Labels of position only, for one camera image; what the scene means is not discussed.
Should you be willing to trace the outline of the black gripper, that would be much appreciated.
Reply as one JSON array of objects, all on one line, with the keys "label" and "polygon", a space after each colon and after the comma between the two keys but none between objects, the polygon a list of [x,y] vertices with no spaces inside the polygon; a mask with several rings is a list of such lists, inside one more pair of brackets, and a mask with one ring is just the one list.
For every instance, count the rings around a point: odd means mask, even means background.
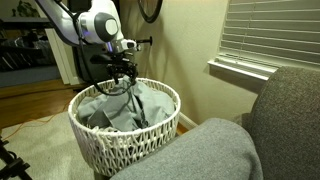
[{"label": "black gripper", "polygon": [[108,53],[110,60],[107,63],[107,72],[119,84],[119,75],[125,74],[132,84],[136,84],[137,64],[128,58],[128,53]]}]

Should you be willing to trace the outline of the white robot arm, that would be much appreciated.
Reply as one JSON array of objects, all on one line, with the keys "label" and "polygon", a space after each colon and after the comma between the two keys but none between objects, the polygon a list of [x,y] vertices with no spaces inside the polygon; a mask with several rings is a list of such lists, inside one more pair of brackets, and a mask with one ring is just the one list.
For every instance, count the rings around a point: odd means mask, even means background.
[{"label": "white robot arm", "polygon": [[71,46],[103,44],[112,55],[135,49],[137,42],[126,39],[112,0],[91,0],[84,12],[72,12],[60,0],[35,0],[58,37]]}]

